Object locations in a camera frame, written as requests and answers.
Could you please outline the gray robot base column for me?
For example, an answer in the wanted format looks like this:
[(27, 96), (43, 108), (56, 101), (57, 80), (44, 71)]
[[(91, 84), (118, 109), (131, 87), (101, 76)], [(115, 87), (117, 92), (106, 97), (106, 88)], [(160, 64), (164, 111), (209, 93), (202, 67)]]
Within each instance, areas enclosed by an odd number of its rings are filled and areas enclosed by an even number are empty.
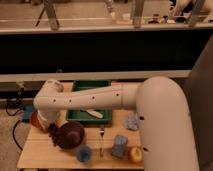
[(213, 44), (209, 43), (188, 76), (184, 91), (191, 112), (200, 171), (213, 171)]

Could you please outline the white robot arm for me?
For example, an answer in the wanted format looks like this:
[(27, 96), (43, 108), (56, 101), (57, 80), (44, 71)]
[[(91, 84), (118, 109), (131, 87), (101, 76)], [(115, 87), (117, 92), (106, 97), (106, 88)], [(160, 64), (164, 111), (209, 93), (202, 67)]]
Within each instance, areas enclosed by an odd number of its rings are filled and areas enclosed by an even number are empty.
[(34, 98), (38, 120), (49, 126), (61, 110), (134, 110), (139, 120), (144, 171), (200, 171), (186, 96), (172, 79), (162, 76), (141, 83), (65, 92), (47, 80)]

